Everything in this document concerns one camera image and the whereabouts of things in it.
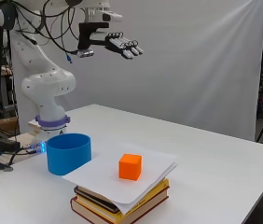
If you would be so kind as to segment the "black silver five-finger robot hand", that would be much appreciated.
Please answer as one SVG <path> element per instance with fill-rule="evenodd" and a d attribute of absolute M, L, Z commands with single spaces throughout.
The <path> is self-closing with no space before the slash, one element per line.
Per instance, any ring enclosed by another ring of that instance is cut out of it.
<path fill-rule="evenodd" d="M 108 22 L 80 23 L 76 56 L 79 58 L 93 56 L 94 51 L 90 48 L 91 46 L 103 46 L 127 60 L 144 53 L 136 40 L 126 38 L 122 32 L 101 32 L 101 29 L 108 27 Z"/>

